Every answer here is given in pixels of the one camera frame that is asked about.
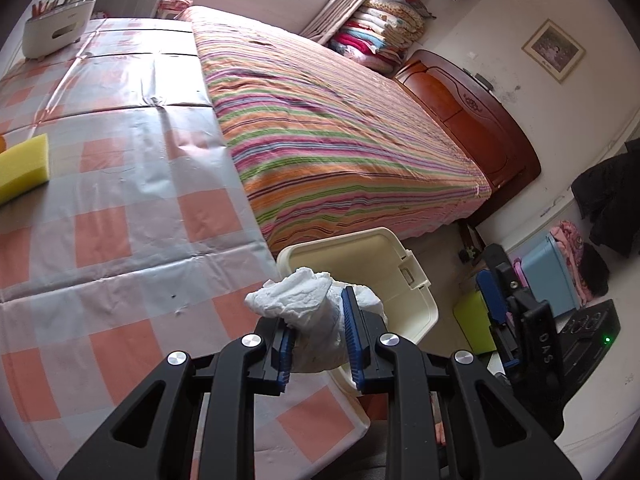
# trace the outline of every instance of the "wooden bed frame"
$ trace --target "wooden bed frame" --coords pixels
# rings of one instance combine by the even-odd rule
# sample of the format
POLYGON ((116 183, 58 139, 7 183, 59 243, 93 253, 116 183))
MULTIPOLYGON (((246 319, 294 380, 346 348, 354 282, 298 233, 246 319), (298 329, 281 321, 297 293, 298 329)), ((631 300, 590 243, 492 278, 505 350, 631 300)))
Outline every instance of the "wooden bed frame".
POLYGON ((482 170, 492 195, 466 219, 475 229, 540 174, 529 139, 498 100, 443 57, 417 50, 395 81, 482 170))

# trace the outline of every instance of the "white cloth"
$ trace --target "white cloth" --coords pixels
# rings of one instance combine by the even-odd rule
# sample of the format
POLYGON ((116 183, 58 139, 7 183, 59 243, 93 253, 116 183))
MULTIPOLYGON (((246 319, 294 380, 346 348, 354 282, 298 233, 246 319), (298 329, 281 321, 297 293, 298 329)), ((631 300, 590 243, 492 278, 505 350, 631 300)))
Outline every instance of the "white cloth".
MULTIPOLYGON (((298 330, 292 371, 317 373, 333 370, 349 358, 344 343, 342 290, 349 283, 336 282, 328 272, 300 267, 281 282, 269 280, 250 292, 246 306, 264 317, 281 317, 298 330)), ((351 285, 361 310, 386 316, 382 302, 364 285, 351 285)))

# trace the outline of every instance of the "white plastic basket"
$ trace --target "white plastic basket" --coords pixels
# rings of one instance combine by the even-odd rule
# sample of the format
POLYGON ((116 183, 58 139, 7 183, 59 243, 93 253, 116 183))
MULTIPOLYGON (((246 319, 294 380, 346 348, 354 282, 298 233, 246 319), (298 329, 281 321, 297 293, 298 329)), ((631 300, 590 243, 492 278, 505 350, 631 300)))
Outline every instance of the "white plastic basket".
MULTIPOLYGON (((289 276, 299 267, 328 272, 334 280, 368 286, 382 300, 388 329, 419 343, 438 320, 431 285, 411 251, 383 227, 289 246, 278 255, 278 270, 289 276)), ((349 365, 332 370, 338 386, 357 390, 349 365)))
POLYGON ((24 57, 48 56, 80 38, 89 23, 94 3, 95 0, 79 0, 28 19, 22 35, 24 57))

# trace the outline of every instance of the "pen holder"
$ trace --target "pen holder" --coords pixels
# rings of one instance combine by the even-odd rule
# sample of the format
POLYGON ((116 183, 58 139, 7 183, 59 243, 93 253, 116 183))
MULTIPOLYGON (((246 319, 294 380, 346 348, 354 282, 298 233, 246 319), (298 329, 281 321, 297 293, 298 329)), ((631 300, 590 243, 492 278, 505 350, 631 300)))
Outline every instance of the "pen holder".
POLYGON ((95 0, 79 0, 53 8, 24 24, 22 53, 37 59, 67 46, 84 32, 95 0))

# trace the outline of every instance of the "stack of blankets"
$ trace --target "stack of blankets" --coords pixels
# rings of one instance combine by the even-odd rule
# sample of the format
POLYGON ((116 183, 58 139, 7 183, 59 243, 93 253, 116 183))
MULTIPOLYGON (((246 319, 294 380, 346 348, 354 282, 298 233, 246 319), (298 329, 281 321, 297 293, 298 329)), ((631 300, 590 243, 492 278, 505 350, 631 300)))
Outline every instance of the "stack of blankets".
POLYGON ((425 18, 433 17, 420 0, 366 0, 331 38, 329 48, 388 75, 422 37, 425 18))

